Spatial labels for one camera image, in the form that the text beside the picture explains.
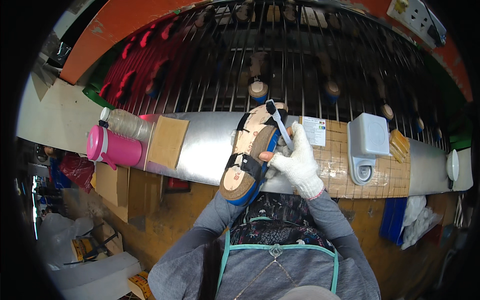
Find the necklace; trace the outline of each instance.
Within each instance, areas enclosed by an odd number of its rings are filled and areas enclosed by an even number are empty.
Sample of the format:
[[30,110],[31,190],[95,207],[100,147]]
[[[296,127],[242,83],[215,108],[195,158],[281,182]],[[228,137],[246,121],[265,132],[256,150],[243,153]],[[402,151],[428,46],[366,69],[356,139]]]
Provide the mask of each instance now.
[[255,277],[247,284],[247,286],[244,287],[244,288],[240,291],[240,293],[238,293],[238,295],[237,295],[235,298],[233,298],[233,300],[237,300],[237,299],[243,294],[243,292],[244,292],[258,277],[260,277],[260,275],[261,275],[263,272],[265,272],[265,271],[268,269],[268,267],[270,267],[270,266],[273,265],[273,264],[277,264],[278,267],[279,267],[280,269],[282,269],[282,271],[285,273],[285,275],[286,275],[287,278],[290,280],[290,282],[293,284],[293,286],[296,287],[296,288],[298,287],[298,285],[297,285],[297,284],[295,283],[295,281],[292,279],[292,277],[290,276],[290,274],[288,274],[287,270],[282,266],[282,264],[281,264],[280,262],[278,262],[278,261],[276,260],[277,257],[279,257],[280,255],[282,255],[282,253],[283,253],[283,250],[280,248],[280,245],[279,245],[279,244],[273,245],[273,246],[268,250],[268,252],[270,253],[271,256],[273,256],[273,258],[274,258],[273,261],[270,262],[265,268],[263,268],[263,269],[260,271],[260,273],[258,273],[257,276],[255,276]]

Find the cork sole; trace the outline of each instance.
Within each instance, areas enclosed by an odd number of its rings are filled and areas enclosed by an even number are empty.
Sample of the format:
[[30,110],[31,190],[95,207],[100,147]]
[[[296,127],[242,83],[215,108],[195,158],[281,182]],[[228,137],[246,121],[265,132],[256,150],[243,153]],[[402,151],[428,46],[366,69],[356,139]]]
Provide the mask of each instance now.
[[[276,102],[277,109],[287,110],[285,103]],[[255,159],[260,165],[263,163],[258,155],[268,149],[268,145],[275,134],[276,127],[264,125],[271,115],[267,112],[265,105],[260,105],[250,111],[250,116],[245,121],[244,128],[247,131],[238,131],[235,135],[232,154],[245,153]],[[241,164],[241,156],[237,156],[236,164]],[[220,193],[227,200],[237,200],[243,197],[255,183],[250,175],[240,170],[240,167],[233,166],[223,173],[220,181]]]

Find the gray sleeve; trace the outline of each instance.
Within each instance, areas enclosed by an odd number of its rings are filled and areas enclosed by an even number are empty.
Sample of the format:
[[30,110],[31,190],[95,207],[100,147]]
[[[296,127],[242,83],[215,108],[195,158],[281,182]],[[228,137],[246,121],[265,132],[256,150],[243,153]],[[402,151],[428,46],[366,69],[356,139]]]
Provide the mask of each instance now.
[[325,234],[327,239],[331,240],[343,259],[353,259],[367,284],[377,291],[380,298],[380,289],[375,274],[360,248],[359,241],[350,223],[338,208],[338,204],[332,200],[326,191],[320,194],[318,198],[307,201],[307,203],[317,227]]
[[335,240],[344,236],[354,236],[347,218],[338,208],[338,204],[330,198],[327,191],[321,193],[318,198],[308,200],[307,203],[317,227],[327,239]]
[[160,260],[176,259],[218,238],[244,209],[245,207],[228,203],[220,192],[217,192],[198,216],[193,228],[186,232]]

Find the metal rack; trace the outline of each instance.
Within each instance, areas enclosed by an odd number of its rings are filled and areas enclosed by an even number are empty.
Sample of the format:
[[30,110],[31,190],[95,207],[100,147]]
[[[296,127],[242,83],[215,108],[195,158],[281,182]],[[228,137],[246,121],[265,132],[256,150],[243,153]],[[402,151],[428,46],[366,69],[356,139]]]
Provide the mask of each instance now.
[[[386,26],[347,8],[322,8],[297,1],[297,18],[289,22],[280,9],[282,1],[254,1],[247,22],[235,18],[241,2],[214,2],[215,17],[201,29],[196,18],[207,9],[195,8],[179,15],[179,30],[172,36],[168,80],[155,98],[145,95],[147,82],[140,82],[139,95],[116,107],[141,115],[194,111],[249,111],[256,105],[247,90],[249,57],[258,51],[270,55],[271,81],[268,98],[287,103],[289,114],[348,122],[363,112],[379,115],[378,87],[371,73],[381,76],[384,100],[393,110],[389,130],[398,129],[415,140],[450,150],[441,119],[439,91],[429,76],[422,55],[402,36]],[[329,21],[339,20],[340,29]],[[162,21],[165,25],[172,19]],[[137,54],[134,62],[119,68],[131,70],[155,51]],[[326,100],[322,79],[313,63],[320,53],[328,53],[332,77],[341,94],[334,104]],[[413,119],[420,116],[424,130],[417,133]],[[443,138],[435,140],[440,128]]]

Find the blue crate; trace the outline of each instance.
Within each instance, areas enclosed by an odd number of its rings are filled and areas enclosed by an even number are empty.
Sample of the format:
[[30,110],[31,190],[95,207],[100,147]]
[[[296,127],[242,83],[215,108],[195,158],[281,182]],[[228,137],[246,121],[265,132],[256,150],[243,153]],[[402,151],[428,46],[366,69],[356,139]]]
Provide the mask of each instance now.
[[403,244],[402,224],[407,207],[407,198],[387,198],[385,200],[384,216],[380,226],[380,236],[394,242],[397,246]]

